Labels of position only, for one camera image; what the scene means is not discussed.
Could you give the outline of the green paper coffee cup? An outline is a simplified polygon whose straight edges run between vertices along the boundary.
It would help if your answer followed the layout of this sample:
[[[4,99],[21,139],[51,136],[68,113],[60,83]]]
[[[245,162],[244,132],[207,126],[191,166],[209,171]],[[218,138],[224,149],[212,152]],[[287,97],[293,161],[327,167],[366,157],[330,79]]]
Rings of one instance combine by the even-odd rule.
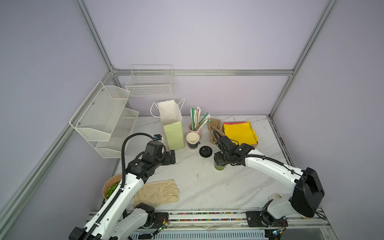
[[[226,168],[226,166],[220,166],[216,162],[214,162],[214,167],[217,171],[223,171]]]

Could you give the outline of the black plastic cup lid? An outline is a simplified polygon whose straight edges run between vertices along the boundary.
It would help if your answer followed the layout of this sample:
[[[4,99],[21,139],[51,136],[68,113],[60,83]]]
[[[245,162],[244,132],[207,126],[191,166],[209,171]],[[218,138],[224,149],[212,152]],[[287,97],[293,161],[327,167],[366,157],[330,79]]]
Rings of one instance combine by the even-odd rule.
[[[209,146],[202,146],[200,149],[199,149],[199,154],[201,157],[203,158],[209,158],[212,156],[213,154],[213,150],[211,147]]]

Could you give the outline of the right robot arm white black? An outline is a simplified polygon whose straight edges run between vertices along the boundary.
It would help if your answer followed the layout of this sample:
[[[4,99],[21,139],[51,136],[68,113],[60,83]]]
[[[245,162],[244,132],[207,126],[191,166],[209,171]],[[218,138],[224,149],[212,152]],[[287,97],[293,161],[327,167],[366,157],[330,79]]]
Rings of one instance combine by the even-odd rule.
[[[312,168],[302,170],[286,165],[268,157],[248,144],[238,144],[217,130],[213,131],[219,152],[215,153],[214,161],[218,167],[245,166],[258,170],[284,185],[288,194],[274,194],[259,213],[259,223],[271,227],[281,222],[284,217],[292,214],[312,218],[326,217],[318,212],[318,207],[325,196],[317,172]]]

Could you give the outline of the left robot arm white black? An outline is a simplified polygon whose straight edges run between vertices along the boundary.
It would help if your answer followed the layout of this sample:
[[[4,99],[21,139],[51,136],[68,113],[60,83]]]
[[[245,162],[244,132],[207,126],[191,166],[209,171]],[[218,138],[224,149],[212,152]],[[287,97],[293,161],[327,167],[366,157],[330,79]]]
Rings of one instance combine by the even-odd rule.
[[[126,240],[139,228],[155,225],[155,208],[140,203],[121,221],[124,211],[150,176],[160,166],[176,163],[175,151],[165,151],[160,141],[148,142],[146,149],[131,161],[112,194],[97,214],[82,228],[75,227],[70,240]]]

